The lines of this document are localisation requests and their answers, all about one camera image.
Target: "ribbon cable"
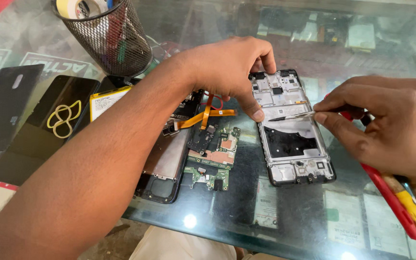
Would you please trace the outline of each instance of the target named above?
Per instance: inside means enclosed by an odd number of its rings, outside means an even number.
[[[205,130],[205,128],[207,127],[207,123],[208,123],[208,117],[210,116],[209,111],[211,109],[211,103],[213,102],[213,97],[215,95],[210,94],[208,96],[208,101],[207,101],[207,106],[205,107],[205,112],[203,113],[203,120],[201,121],[201,130]]]
[[[200,114],[192,117],[191,119],[187,120],[187,121],[179,121],[177,122],[177,128],[187,128],[187,127],[191,127],[194,124],[196,124],[197,122],[200,122],[200,120],[203,119],[203,116],[205,115],[205,112],[201,112]],[[210,110],[209,111],[209,116],[210,117],[223,117],[223,116],[236,116],[237,115],[237,111],[235,111],[234,109],[226,109],[226,110]]]

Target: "phone back cover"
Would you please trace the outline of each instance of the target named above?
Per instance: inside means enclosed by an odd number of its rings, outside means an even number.
[[[89,97],[99,85],[97,80],[84,79],[72,76],[59,75],[51,83],[43,97],[33,110],[27,121],[20,128],[7,151],[0,158],[0,181],[22,185],[46,160],[49,159],[64,143],[67,138],[58,138],[53,129],[47,127],[49,116],[56,110],[57,106],[72,105],[81,101],[81,107],[75,105],[71,108],[72,115],[80,114],[89,107]],[[60,117],[65,120],[68,111],[59,112]],[[75,128],[79,117],[69,121]],[[50,125],[54,125],[58,119],[54,116]],[[62,123],[56,128],[60,136],[69,133],[69,127]]]
[[[43,64],[38,64],[0,70],[0,155],[7,150],[15,135],[43,67]]]

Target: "black phone screen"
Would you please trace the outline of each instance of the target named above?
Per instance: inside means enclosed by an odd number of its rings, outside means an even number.
[[[50,156],[52,156],[67,138],[59,138],[53,128],[48,127],[49,117],[60,105],[72,106],[71,117],[81,115],[89,106],[89,97],[94,93],[99,82],[72,76],[57,76],[40,99],[39,103],[20,128],[7,151],[0,158],[0,181],[20,186],[22,185]],[[68,110],[58,109],[58,115],[66,120]],[[68,121],[75,127],[80,116]],[[49,125],[60,121],[52,116]],[[56,133],[60,137],[69,134],[70,128],[66,123],[59,124]]]

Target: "yellow rubber band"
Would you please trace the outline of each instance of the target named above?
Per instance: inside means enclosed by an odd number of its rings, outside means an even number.
[[[74,107],[76,104],[78,104],[78,113],[76,114],[76,116],[72,117],[71,108]],[[68,117],[66,118],[66,120],[62,120],[61,117],[59,116],[59,112],[64,111],[64,110],[68,110]],[[47,121],[47,126],[48,126],[48,128],[52,128],[52,131],[53,131],[53,133],[56,137],[61,138],[61,139],[67,138],[67,137],[71,136],[72,133],[73,133],[73,128],[72,128],[72,125],[69,123],[69,121],[72,121],[73,119],[76,119],[77,117],[79,117],[80,113],[81,113],[81,100],[77,100],[71,106],[61,104],[61,105],[57,106],[55,108],[54,112],[52,112],[52,114],[49,116],[48,121]],[[51,122],[51,119],[54,115],[57,117],[57,119],[59,119],[59,121],[55,122],[54,125],[51,126],[50,122]],[[69,133],[66,136],[60,136],[55,131],[55,129],[63,123],[66,123],[66,125],[68,125],[68,128],[70,129]]]

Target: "finger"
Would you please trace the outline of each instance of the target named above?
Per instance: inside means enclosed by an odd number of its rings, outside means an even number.
[[[355,159],[370,162],[373,139],[349,120],[332,112],[316,113],[314,119],[327,128]]]
[[[256,38],[253,39],[257,46],[257,56],[261,57],[264,70],[269,74],[275,73],[277,68],[275,66],[274,51],[272,50],[272,45],[268,41]]]
[[[352,77],[343,84],[372,85],[392,89],[415,89],[416,79],[389,78],[377,75]]]
[[[240,107],[245,112],[245,114],[247,114],[252,120],[261,122],[264,120],[264,112],[256,99],[253,97],[251,88],[249,86],[251,86],[251,82],[246,79],[246,81],[243,82],[243,86],[238,88],[238,90],[244,89],[245,91],[241,91],[234,97],[239,102]]]
[[[366,108],[374,115],[383,116],[389,110],[386,100],[396,96],[398,92],[394,89],[358,84],[340,85],[313,108],[315,111],[329,111],[350,104]]]
[[[251,66],[250,73],[258,72],[259,71],[259,68],[261,67],[261,64],[262,64],[261,58],[258,57],[256,59],[255,63],[253,63],[253,66]]]

